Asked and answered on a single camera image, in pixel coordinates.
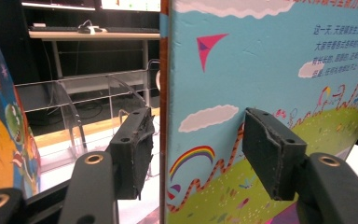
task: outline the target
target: monitor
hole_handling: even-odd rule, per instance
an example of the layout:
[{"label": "monitor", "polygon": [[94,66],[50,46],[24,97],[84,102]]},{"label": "monitor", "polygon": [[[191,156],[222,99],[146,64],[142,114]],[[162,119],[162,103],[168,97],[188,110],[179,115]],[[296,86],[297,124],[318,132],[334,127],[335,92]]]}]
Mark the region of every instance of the monitor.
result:
[{"label": "monitor", "polygon": [[94,0],[22,0],[24,7],[42,9],[95,10]]},{"label": "monitor", "polygon": [[101,0],[101,9],[160,12],[160,0]]}]

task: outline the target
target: white cloud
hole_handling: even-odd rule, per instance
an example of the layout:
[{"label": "white cloud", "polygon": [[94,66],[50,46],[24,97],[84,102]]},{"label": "white cloud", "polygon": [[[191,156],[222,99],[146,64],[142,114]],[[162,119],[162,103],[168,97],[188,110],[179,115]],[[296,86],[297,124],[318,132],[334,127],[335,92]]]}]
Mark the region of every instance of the white cloud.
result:
[{"label": "white cloud", "polygon": [[232,119],[238,113],[238,110],[233,105],[218,105],[213,108],[200,110],[195,114],[190,114],[182,121],[179,132],[190,133],[211,125],[223,123]]},{"label": "white cloud", "polygon": [[315,71],[320,71],[324,68],[324,63],[304,63],[298,71],[299,77],[313,77]]},{"label": "white cloud", "polygon": [[199,11],[214,14],[218,17],[235,16],[244,18],[253,16],[256,19],[270,15],[276,16],[290,10],[295,2],[284,0],[177,0],[173,9],[178,12]]}]

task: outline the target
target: rainbow illustration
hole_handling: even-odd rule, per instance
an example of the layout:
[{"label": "rainbow illustration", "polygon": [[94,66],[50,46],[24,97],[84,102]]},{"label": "rainbow illustration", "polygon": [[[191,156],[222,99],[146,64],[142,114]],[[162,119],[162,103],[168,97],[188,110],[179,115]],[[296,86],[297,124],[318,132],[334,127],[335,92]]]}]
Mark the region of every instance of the rainbow illustration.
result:
[{"label": "rainbow illustration", "polygon": [[214,159],[214,151],[211,147],[200,146],[200,147],[194,147],[194,148],[190,149],[189,151],[185,152],[184,154],[182,154],[176,160],[176,162],[173,164],[173,166],[170,169],[171,180],[173,179],[173,176],[175,175],[175,173],[178,171],[179,167],[181,167],[186,161],[190,160],[193,157],[197,157],[197,156],[207,157],[211,161],[211,164],[212,164],[213,159]]}]

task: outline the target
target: wooden floor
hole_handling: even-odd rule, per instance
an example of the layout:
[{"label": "wooden floor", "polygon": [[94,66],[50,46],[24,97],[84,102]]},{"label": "wooden floor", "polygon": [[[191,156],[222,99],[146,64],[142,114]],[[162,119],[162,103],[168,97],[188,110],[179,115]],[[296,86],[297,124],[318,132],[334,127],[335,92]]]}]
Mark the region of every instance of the wooden floor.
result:
[{"label": "wooden floor", "polygon": [[[153,108],[152,109],[152,115],[159,116],[159,108]],[[95,123],[83,125],[83,131],[84,134],[87,136],[89,134],[93,133],[99,133],[106,130],[112,130],[113,128],[117,128],[120,126],[120,120],[118,117],[112,118],[112,119],[106,119],[102,121],[98,121]],[[36,145],[38,147],[47,147],[51,144],[56,144],[64,141],[68,141],[69,133],[67,130],[62,130],[54,133],[47,133],[42,134],[34,137],[34,140],[36,141]]]}]

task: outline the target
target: desk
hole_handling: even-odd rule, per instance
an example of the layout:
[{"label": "desk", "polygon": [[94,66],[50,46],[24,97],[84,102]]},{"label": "desk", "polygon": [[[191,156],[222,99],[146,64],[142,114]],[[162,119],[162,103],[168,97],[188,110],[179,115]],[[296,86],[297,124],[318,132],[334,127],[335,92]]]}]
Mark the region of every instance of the desk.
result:
[{"label": "desk", "polygon": [[[62,68],[60,56],[57,48],[57,41],[118,41],[118,40],[141,40],[143,51],[143,69],[148,65],[148,40],[159,40],[159,34],[134,34],[134,33],[107,33],[105,30],[100,33],[80,34],[78,32],[29,32],[31,38],[41,39],[52,43],[54,61],[56,63],[58,79],[62,79]],[[147,85],[147,77],[144,79],[144,85]],[[146,103],[149,105],[150,92],[145,91]]]}]

